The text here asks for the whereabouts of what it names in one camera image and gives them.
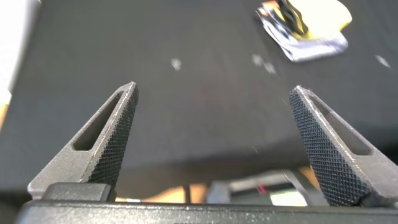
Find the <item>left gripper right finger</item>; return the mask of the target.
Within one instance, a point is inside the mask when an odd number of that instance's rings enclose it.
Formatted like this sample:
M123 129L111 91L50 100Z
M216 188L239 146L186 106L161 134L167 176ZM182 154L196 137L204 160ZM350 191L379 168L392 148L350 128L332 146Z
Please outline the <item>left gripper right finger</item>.
M316 94L296 86L294 120L320 189L330 205L397 206L397 165Z

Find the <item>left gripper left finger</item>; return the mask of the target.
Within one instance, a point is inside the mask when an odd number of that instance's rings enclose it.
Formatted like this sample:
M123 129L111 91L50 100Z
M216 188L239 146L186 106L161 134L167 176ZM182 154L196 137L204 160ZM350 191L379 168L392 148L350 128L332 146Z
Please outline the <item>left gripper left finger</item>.
M33 199L55 183L116 186L138 102L134 82L119 87L28 184Z

